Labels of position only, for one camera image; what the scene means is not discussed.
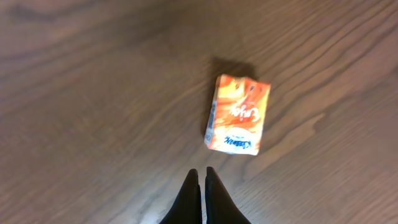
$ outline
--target orange face of block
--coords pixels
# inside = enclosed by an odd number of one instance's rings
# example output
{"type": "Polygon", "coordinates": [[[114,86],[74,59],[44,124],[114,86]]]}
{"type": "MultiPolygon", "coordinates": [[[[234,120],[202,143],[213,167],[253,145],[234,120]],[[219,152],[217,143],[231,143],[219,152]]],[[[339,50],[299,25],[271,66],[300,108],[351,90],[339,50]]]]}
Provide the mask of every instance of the orange face of block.
{"type": "Polygon", "coordinates": [[[206,129],[209,149],[257,155],[270,85],[250,78],[218,78],[206,129]]]}

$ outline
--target wooden surface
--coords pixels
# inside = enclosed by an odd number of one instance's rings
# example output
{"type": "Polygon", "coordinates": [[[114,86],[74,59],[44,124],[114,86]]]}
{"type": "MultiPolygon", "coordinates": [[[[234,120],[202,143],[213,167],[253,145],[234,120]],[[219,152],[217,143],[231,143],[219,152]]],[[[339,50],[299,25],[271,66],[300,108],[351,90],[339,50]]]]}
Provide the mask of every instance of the wooden surface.
{"type": "Polygon", "coordinates": [[[252,223],[398,223],[397,9],[1,1],[0,223],[157,223],[206,166],[252,223]],[[222,72],[272,83],[256,157],[203,144],[222,72]]]}

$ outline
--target wooden table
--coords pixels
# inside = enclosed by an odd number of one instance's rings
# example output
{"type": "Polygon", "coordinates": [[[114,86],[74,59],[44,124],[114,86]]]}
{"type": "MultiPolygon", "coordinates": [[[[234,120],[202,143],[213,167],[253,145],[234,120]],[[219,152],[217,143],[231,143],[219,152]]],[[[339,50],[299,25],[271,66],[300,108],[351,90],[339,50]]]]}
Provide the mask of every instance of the wooden table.
{"type": "Polygon", "coordinates": [[[397,9],[1,1],[0,223],[157,223],[206,166],[252,223],[398,223],[397,9]],[[258,156],[203,143],[221,73],[272,83],[258,156]]]}

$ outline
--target black tongs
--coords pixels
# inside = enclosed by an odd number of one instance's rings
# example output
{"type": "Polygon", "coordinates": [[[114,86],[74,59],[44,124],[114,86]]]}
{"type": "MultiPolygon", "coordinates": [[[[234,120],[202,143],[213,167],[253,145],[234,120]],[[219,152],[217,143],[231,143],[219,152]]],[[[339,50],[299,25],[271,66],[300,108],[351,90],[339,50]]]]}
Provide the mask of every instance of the black tongs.
{"type": "MultiPolygon", "coordinates": [[[[212,167],[207,167],[205,183],[207,224],[250,224],[235,206],[212,167]]],[[[202,224],[198,171],[188,172],[172,208],[160,224],[202,224]]]]}

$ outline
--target wood grain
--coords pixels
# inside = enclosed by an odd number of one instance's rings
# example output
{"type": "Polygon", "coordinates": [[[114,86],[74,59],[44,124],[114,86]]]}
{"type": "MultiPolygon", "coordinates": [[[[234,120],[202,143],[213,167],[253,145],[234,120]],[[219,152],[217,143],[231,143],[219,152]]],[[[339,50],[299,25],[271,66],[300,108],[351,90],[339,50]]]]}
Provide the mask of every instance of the wood grain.
{"type": "Polygon", "coordinates": [[[1,1],[0,223],[157,223],[206,166],[252,223],[398,223],[397,27],[395,0],[1,1]],[[221,72],[272,83],[256,157],[203,144],[221,72]]]}

